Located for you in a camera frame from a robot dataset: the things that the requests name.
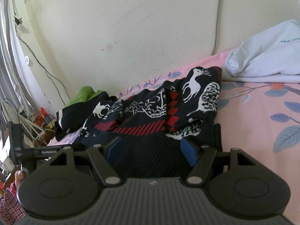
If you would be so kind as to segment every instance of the ribbed gray surface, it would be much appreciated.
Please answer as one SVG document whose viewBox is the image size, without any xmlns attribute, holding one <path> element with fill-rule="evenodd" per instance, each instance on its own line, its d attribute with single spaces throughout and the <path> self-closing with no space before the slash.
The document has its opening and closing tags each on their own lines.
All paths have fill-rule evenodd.
<svg viewBox="0 0 300 225">
<path fill-rule="evenodd" d="M 26 217 L 28 225 L 287 225 L 282 216 L 267 220 L 242 220 L 216 209 L 201 189 L 188 188 L 177 178 L 128 179 L 107 188 L 84 213 L 61 221 Z"/>
</svg>

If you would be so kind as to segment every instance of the bed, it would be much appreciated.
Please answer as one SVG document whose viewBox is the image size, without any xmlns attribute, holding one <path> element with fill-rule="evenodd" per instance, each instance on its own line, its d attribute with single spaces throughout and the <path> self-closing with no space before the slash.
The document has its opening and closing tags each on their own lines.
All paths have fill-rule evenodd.
<svg viewBox="0 0 300 225">
<path fill-rule="evenodd" d="M 190 69 L 222 67 L 228 52 L 182 66 L 122 92 L 127 99 L 143 89 L 157 89 L 165 80 L 186 77 Z M 221 124 L 224 151 L 239 147 L 283 178 L 291 189 L 284 215 L 300 224 L 300 84 L 244 83 L 223 81 L 215 123 Z M 80 130 L 60 142 L 71 144 Z"/>
</svg>

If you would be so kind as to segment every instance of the gray cable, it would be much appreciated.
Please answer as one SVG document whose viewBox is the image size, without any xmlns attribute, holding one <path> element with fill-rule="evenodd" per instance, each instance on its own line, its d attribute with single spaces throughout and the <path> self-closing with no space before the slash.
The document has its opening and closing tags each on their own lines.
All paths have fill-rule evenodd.
<svg viewBox="0 0 300 225">
<path fill-rule="evenodd" d="M 214 31 L 214 48 L 211 51 L 211 56 L 214 54 L 216 46 L 217 46 L 217 38 L 218 38 L 218 21 L 219 21 L 219 11 L 220 11 L 221 0 L 218 0 L 218 8 L 217 8 L 217 17 L 216 17 L 216 27 Z"/>
</svg>

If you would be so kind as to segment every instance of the plaid fabric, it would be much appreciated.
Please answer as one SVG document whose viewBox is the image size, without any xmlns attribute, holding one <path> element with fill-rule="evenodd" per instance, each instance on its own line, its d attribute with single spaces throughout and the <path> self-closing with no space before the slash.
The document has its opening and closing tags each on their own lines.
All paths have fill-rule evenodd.
<svg viewBox="0 0 300 225">
<path fill-rule="evenodd" d="M 8 225 L 20 221 L 26 214 L 17 202 L 15 182 L 4 191 L 4 197 L 0 201 L 0 218 Z"/>
</svg>

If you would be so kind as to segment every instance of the orange flower print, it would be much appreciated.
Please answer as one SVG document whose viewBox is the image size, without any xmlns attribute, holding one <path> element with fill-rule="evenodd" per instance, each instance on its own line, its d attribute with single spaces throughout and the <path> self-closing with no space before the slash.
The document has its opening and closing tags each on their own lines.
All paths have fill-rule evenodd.
<svg viewBox="0 0 300 225">
<path fill-rule="evenodd" d="M 282 84 L 282 83 L 272 83 L 272 85 L 270 87 L 271 87 L 271 89 L 274 89 L 274 90 L 280 90 L 280 89 L 283 89 L 283 86 L 284 86 L 284 84 Z"/>
</svg>

